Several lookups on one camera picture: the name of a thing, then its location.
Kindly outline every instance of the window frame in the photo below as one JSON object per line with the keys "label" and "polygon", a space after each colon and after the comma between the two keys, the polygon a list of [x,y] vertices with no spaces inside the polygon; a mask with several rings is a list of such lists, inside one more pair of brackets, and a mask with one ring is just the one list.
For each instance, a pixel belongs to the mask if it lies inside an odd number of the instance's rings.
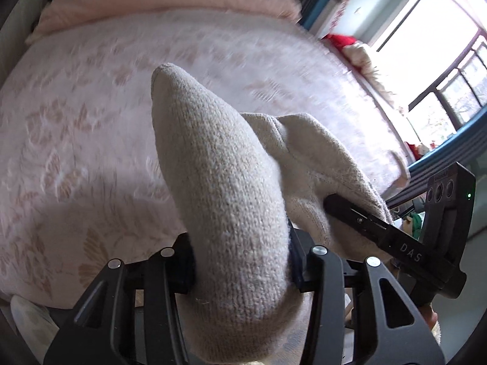
{"label": "window frame", "polygon": [[[385,38],[385,40],[381,43],[381,45],[377,48],[377,52],[379,52],[384,45],[394,36],[396,31],[401,27],[401,25],[406,21],[406,19],[409,17],[409,15],[414,11],[414,9],[417,7],[421,0],[416,0],[415,3],[410,7],[410,9],[404,14],[404,16],[401,18],[401,20],[398,22],[398,24],[392,29],[392,31],[388,34],[388,36]],[[467,46],[464,48],[464,50],[458,55],[458,57],[450,64],[450,66],[436,79],[434,80],[424,91],[422,91],[411,103],[408,105],[408,111],[411,111],[415,106],[417,106],[428,94],[433,93],[435,97],[438,99],[440,102],[441,106],[445,110],[445,112],[448,115],[448,118],[450,119],[452,125],[454,126],[455,130],[458,131],[464,123],[461,123],[460,119],[458,118],[456,112],[452,108],[452,106],[448,103],[446,100],[445,96],[442,94],[441,90],[438,89],[439,85],[450,75],[450,73],[457,69],[459,73],[461,73],[461,68],[459,65],[463,62],[463,60],[466,58],[466,56],[473,51],[473,56],[477,56],[484,67],[487,68],[487,62],[484,62],[484,60],[478,55],[477,51],[473,49],[473,45],[476,43],[477,39],[480,36],[483,36],[485,39],[487,39],[487,33],[485,30],[482,29],[482,27],[475,21],[472,16],[465,11],[461,5],[457,4],[455,0],[452,0],[477,26],[478,30],[475,34],[475,36],[471,39],[471,41],[467,44]],[[467,79],[464,77],[464,80],[466,81],[468,87],[470,87],[472,94],[474,98],[478,101],[479,104],[479,97],[475,93],[473,87],[471,84],[467,81]]]}

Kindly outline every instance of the window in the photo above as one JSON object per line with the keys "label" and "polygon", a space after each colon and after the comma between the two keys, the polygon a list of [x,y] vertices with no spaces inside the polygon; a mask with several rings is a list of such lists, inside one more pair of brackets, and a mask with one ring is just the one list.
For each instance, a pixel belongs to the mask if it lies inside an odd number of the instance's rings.
{"label": "window", "polygon": [[424,144],[438,146],[487,103],[483,34],[452,0],[418,0],[378,49]]}

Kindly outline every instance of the metal rod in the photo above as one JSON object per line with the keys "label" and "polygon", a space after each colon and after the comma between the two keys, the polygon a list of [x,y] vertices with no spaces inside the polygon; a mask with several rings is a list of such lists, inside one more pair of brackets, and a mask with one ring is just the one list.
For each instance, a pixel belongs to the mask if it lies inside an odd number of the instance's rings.
{"label": "metal rod", "polygon": [[476,50],[473,50],[473,53],[475,53],[475,55],[476,55],[476,56],[479,58],[480,63],[482,63],[482,65],[483,65],[483,66],[485,67],[485,69],[487,70],[487,65],[485,65],[484,60],[481,58],[481,56],[479,55],[479,52],[478,52],[478,50],[480,49],[480,47],[481,47],[482,45],[484,45],[484,46],[485,46],[485,44],[484,44],[484,43],[481,43],[481,44],[480,44],[480,46],[479,46],[479,47],[478,47]]}
{"label": "metal rod", "polygon": [[387,38],[384,40],[384,42],[382,43],[381,46],[379,46],[379,48],[377,49],[377,52],[380,52],[380,50],[384,47],[384,45],[386,45],[386,43],[391,39],[391,37],[395,34],[396,31],[399,30],[399,28],[401,27],[401,25],[404,23],[404,21],[409,17],[409,15],[411,14],[412,10],[415,9],[417,7],[417,5],[419,4],[421,0],[417,0],[413,6],[411,7],[411,9],[406,13],[406,15],[404,15],[404,17],[400,20],[400,22],[398,23],[398,25],[394,28],[393,31],[391,31],[391,33],[387,36]]}
{"label": "metal rod", "polygon": [[431,92],[434,92],[436,90],[436,87],[440,85],[445,78],[449,76],[449,74],[456,69],[459,64],[462,62],[462,60],[465,58],[465,56],[472,50],[473,44],[475,41],[477,41],[477,38],[482,34],[480,29],[475,33],[475,36],[472,38],[472,40],[468,43],[466,48],[462,51],[462,53],[459,54],[459,56],[454,60],[452,64],[435,80],[433,83],[428,86],[424,91],[422,91],[418,97],[416,97],[410,104],[409,104],[409,110],[411,111],[417,104],[424,99],[428,94]]}
{"label": "metal rod", "polygon": [[411,121],[409,120],[409,118],[408,118],[408,117],[406,117],[406,119],[408,120],[409,125],[411,125],[412,130],[413,130],[413,132],[415,133],[415,135],[418,137],[418,139],[420,139],[420,140],[421,140],[420,135],[418,134],[418,132],[416,132],[416,129],[415,129],[415,127],[412,125],[412,123],[411,123]]}
{"label": "metal rod", "polygon": [[[467,66],[472,60],[473,58],[475,57],[475,55],[472,53],[472,56],[468,58],[468,60],[465,62],[465,64],[462,66],[462,69],[463,67]],[[447,82],[447,84],[445,86],[443,86],[441,89],[440,89],[440,92],[443,92],[445,91],[446,88],[448,88],[453,82],[455,82],[455,80],[461,75],[460,74],[460,70],[461,68],[460,67],[456,67],[454,68],[454,70],[457,69],[457,73]]]}
{"label": "metal rod", "polygon": [[472,91],[473,97],[475,97],[477,103],[479,104],[480,108],[482,108],[482,104],[480,103],[479,97],[477,96],[475,90],[473,89],[472,85],[470,85],[470,82],[467,81],[467,78],[465,77],[464,72],[462,70],[458,70],[458,73],[462,76],[463,80],[467,83],[467,86],[470,88]]}
{"label": "metal rod", "polygon": [[438,89],[435,89],[433,93],[440,102],[441,106],[445,109],[445,112],[447,113],[448,118],[450,118],[451,124],[454,126],[455,130],[459,130],[463,124],[458,119],[455,110],[448,103],[446,97]]}

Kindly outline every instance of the pillow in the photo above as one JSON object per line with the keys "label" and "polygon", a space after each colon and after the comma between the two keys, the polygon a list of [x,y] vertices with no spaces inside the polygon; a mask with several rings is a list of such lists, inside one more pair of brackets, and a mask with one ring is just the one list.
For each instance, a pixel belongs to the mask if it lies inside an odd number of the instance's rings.
{"label": "pillow", "polygon": [[380,93],[383,99],[395,110],[405,115],[406,105],[400,96],[396,94],[393,79],[380,67],[379,55],[370,46],[361,41],[342,48],[343,55],[357,67],[361,74],[369,81],[372,87]]}

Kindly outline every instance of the bed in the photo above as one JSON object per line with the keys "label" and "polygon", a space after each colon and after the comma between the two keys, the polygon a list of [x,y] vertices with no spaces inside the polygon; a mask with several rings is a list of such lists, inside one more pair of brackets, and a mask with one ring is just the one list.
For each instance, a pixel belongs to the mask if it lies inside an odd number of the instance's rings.
{"label": "bed", "polygon": [[[388,116],[402,117],[296,25],[296,0],[177,0],[78,22],[86,12],[70,17],[80,5],[67,1],[44,11],[0,90],[2,296],[70,308],[109,259],[145,259],[184,231],[150,117],[161,63],[238,111],[310,113],[380,193],[406,185],[409,155]],[[65,26],[66,15],[76,23]],[[46,17],[61,18],[59,28],[47,31]]]}

